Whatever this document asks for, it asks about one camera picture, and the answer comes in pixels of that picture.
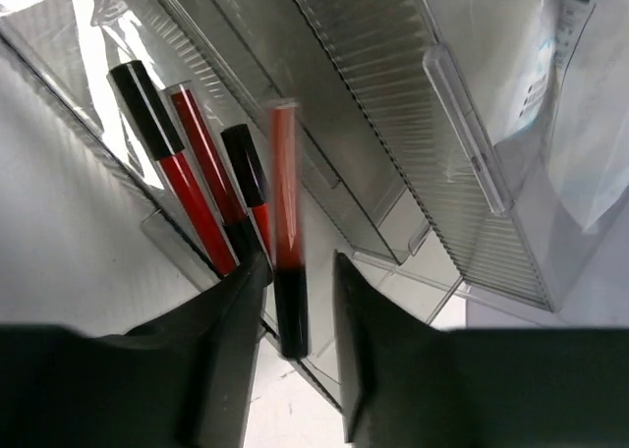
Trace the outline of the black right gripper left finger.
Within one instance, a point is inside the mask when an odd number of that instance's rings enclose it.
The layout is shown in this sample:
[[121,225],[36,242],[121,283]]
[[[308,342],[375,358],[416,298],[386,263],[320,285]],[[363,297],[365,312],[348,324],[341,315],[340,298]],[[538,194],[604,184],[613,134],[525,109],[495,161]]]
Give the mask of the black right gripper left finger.
[[255,376],[266,266],[127,333],[1,329],[5,447],[239,447]]

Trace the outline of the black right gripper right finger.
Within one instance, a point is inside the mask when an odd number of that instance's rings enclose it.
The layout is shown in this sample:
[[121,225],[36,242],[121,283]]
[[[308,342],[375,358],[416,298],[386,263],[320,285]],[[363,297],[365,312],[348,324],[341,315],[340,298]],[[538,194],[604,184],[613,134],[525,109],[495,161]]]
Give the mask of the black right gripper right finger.
[[356,447],[624,447],[622,328],[437,330],[333,259],[344,435]]

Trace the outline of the red lip gloss tube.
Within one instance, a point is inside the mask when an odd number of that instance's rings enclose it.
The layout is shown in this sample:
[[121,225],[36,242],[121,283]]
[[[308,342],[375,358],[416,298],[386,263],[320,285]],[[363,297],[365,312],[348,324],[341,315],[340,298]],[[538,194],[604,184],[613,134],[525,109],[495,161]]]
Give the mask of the red lip gloss tube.
[[297,110],[298,103],[290,98],[276,101],[268,110],[274,299],[280,353],[287,360],[300,360],[310,351]]

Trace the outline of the red lip gloss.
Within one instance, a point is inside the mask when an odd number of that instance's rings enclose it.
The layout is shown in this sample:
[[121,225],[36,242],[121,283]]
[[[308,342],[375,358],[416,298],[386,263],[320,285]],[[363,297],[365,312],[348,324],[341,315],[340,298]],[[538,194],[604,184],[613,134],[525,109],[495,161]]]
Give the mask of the red lip gloss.
[[184,129],[221,216],[230,245],[241,262],[248,261],[252,256],[261,253],[260,241],[251,218],[235,191],[193,90],[187,84],[173,84],[166,88],[166,96]]
[[237,261],[186,158],[185,147],[177,129],[143,63],[134,60],[120,64],[109,70],[108,80],[116,89],[117,99],[128,122],[141,137],[150,158],[164,173],[218,274],[230,274],[237,268]]

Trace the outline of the dark lip gloss tube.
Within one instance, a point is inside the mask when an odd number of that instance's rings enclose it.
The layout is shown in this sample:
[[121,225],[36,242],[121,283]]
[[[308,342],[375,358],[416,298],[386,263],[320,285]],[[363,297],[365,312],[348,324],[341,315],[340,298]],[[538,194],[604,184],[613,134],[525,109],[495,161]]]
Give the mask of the dark lip gloss tube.
[[238,124],[221,133],[227,155],[247,208],[253,214],[261,243],[272,257],[268,223],[267,181],[247,124]]

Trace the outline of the clear acrylic organizer with drawers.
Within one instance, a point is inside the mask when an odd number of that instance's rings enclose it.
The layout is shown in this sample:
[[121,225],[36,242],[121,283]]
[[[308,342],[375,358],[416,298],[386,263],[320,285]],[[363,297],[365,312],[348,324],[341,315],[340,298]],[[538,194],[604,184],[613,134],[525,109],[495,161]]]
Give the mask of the clear acrylic organizer with drawers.
[[218,278],[109,70],[187,84],[219,153],[298,103],[311,354],[339,399],[334,251],[442,323],[628,323],[628,74],[579,128],[492,142],[499,0],[1,0],[1,316],[101,335]]

